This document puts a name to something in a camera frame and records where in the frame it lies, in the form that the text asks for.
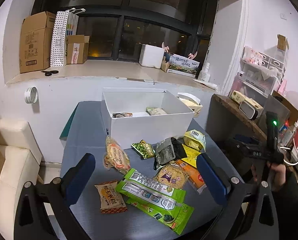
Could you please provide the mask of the person right hand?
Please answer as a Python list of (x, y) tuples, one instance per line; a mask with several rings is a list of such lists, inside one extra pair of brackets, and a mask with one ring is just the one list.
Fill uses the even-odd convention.
[(267, 166), (273, 173), (271, 179), (272, 191), (278, 192), (282, 189), (286, 189), (288, 186), (286, 178), (286, 166), (284, 164), (275, 164), (270, 162), (267, 162)]

